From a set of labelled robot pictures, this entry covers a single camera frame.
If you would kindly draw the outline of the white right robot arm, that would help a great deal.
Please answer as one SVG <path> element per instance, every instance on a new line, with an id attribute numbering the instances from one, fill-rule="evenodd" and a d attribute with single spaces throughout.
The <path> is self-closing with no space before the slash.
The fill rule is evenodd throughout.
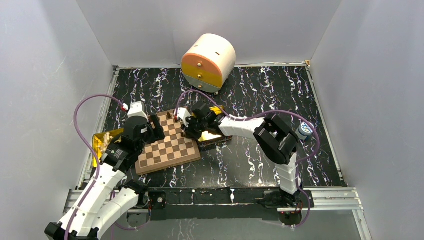
<path id="1" fill-rule="evenodd" d="M 215 113 L 206 105 L 192 111 L 180 107 L 174 112 L 182 121 L 182 130 L 189 139 L 198 140 L 203 132 L 225 137 L 252 139 L 266 157 L 275 164 L 282 192 L 282 202 L 295 207 L 302 199 L 298 190 L 301 180 L 296 175 L 297 144 L 299 138 L 276 114 L 253 119 L 234 119 Z"/>

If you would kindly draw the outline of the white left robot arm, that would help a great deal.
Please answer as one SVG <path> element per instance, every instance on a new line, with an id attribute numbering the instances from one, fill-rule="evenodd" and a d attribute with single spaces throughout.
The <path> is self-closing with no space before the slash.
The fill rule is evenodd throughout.
<path id="1" fill-rule="evenodd" d="M 157 115 L 131 116 L 123 132 L 115 136 L 102 154 L 96 174 L 71 209 L 58 221 L 47 225 L 50 240 L 99 240 L 129 209 L 149 203 L 147 187 L 134 180 L 124 184 L 108 200 L 116 185 L 136 163 L 146 145 L 165 138 Z"/>

